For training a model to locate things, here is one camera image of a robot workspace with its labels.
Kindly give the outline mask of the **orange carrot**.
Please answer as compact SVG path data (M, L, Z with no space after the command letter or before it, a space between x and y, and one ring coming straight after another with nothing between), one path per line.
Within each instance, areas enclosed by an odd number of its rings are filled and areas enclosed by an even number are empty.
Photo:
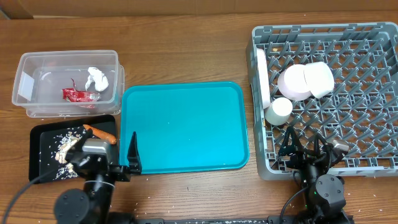
M83 127L86 130L89 130L89 129L92 130L93 135L95 135L96 137L98 137L98 138L100 138L102 140L105 140L105 141L109 142L110 144L116 144L117 143L116 137L113 134L110 134L110 133L107 133L107 132L102 131L100 129L94 128L94 127L92 127L92 126L90 126L88 124L84 124Z

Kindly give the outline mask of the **white plate with food scraps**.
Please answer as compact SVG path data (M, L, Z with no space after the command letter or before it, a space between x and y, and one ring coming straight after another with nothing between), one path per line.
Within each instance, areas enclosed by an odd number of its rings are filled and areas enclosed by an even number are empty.
M257 70L259 73L259 84L263 108L266 109L271 104L271 94L269 89L269 78L267 71L267 60L265 51L257 48Z

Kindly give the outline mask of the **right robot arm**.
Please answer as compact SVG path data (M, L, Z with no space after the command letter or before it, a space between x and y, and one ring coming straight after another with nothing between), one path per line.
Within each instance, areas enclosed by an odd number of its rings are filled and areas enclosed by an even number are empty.
M277 157L288 156L286 166L294 170L294 179L300 190L282 207L277 223L342 223L353 224L354 219L343 210L346 205L344 180L328 171L347 155L349 146L342 140L327 141L315 133L313 149L302 146L294 128L287 127L284 140ZM285 218L287 206L300 194L303 194L305 210L295 216Z

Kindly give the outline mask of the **white bowl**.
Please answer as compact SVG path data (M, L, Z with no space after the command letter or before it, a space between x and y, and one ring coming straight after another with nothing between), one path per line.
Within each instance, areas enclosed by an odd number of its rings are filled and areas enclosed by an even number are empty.
M308 63L303 72L307 87L315 98L322 98L333 91L335 81L325 62Z

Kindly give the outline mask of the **red snack wrapper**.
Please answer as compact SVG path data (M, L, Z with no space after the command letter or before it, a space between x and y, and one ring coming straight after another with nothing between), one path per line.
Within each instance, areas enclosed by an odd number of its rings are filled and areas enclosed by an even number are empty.
M85 105L78 106L93 109L95 107L93 102L97 102L101 99L100 94L77 90L74 79L72 79L72 83L73 88L62 89L63 99L71 103L86 103Z

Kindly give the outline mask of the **white tissue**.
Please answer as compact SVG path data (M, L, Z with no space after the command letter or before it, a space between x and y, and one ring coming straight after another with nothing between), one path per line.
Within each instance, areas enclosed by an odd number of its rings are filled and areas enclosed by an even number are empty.
M85 90L87 90L92 83L95 84L95 90L98 92L102 92L109 86L109 81L105 74L96 67L88 68L88 79L85 83Z

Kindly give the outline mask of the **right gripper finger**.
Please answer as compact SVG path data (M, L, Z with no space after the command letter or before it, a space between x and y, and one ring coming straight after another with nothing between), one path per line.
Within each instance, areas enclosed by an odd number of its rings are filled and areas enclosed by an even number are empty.
M316 133L314 135L313 139L313 151L314 151L314 157L317 159L327 157L331 158L332 157L332 150L333 150L333 145L332 143L329 143L326 141L326 139L319 133Z
M304 155L305 150L292 126L287 127L284 139L278 151L278 156Z

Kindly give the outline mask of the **small white cup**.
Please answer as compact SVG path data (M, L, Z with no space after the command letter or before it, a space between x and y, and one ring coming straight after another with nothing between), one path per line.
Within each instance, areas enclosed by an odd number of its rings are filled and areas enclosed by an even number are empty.
M293 105L288 98L276 98L268 107L265 113L265 119L274 126L284 124L292 113Z

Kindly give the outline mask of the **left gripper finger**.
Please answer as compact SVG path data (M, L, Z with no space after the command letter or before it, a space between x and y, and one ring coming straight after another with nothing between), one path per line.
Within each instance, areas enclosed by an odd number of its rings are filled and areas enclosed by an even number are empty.
M87 132L68 150L65 156L65 160L70 162L76 152L82 152L82 147L85 144L86 140L89 139L93 135L93 131L91 129L87 130Z
M131 174L141 174L142 165L137 149L137 134L133 132L131 142L128 149L127 159L129 162L129 171Z

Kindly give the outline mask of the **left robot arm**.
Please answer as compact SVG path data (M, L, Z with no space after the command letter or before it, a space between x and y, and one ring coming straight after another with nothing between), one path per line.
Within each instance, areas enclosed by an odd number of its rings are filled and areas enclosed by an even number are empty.
M58 223L135 223L133 214L109 209L115 183L129 182L142 173L137 134L132 134L126 166L118 164L108 141L91 138L92 134L87 131L66 154L65 160L85 183L83 189L70 189L58 197L55 218Z

